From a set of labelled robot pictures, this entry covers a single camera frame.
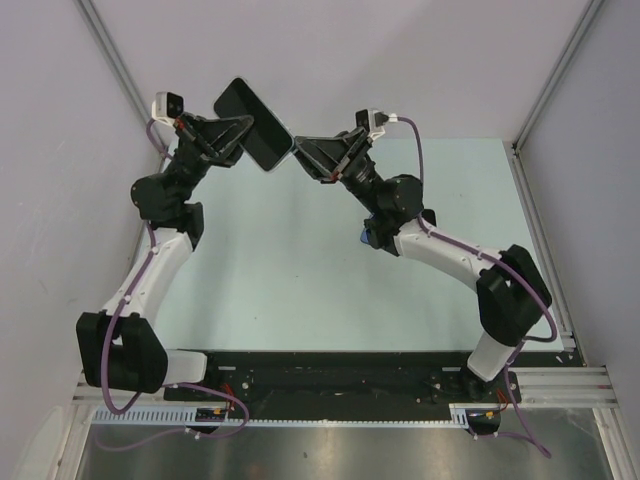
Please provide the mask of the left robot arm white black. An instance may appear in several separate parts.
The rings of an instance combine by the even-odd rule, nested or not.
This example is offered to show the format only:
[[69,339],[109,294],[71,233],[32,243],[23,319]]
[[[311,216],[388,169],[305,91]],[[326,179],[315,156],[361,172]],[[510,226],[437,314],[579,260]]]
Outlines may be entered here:
[[154,324],[171,283],[204,233],[204,207],[191,202],[192,193],[210,168],[238,162],[252,125],[249,115],[208,120],[184,113],[173,121],[178,145],[166,168],[132,185],[131,200],[149,245],[101,310],[83,313],[76,323],[90,386],[155,393],[185,383],[202,400],[219,392],[221,376],[207,366],[206,355],[166,349]]

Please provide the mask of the blue phone without case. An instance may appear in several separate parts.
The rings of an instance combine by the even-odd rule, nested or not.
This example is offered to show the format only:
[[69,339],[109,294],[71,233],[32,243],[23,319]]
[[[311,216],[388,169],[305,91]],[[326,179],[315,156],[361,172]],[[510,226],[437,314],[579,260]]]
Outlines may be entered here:
[[371,248],[374,248],[376,245],[375,227],[376,219],[375,216],[371,214],[363,221],[363,229],[360,235],[360,241]]

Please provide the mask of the black phone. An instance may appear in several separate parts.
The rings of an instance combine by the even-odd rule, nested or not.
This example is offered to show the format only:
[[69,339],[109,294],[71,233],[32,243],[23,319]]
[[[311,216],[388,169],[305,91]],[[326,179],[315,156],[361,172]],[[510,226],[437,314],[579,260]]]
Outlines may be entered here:
[[252,125],[242,148],[265,172],[277,168],[293,151],[294,137],[243,77],[235,77],[213,103],[221,119],[249,116]]

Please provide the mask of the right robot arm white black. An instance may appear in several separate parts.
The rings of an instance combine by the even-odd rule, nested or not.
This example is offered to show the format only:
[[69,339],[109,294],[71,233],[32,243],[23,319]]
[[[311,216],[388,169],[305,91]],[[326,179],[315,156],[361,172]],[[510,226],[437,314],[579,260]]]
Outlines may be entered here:
[[483,332],[461,388],[473,401],[486,400],[499,373],[533,340],[532,327],[550,316],[552,297],[529,251],[519,245],[482,248],[446,234],[423,205],[421,178],[377,172],[369,155],[373,141],[362,127],[330,138],[299,136],[295,145],[295,157],[311,178],[342,184],[369,212],[369,246],[424,263],[476,293]]

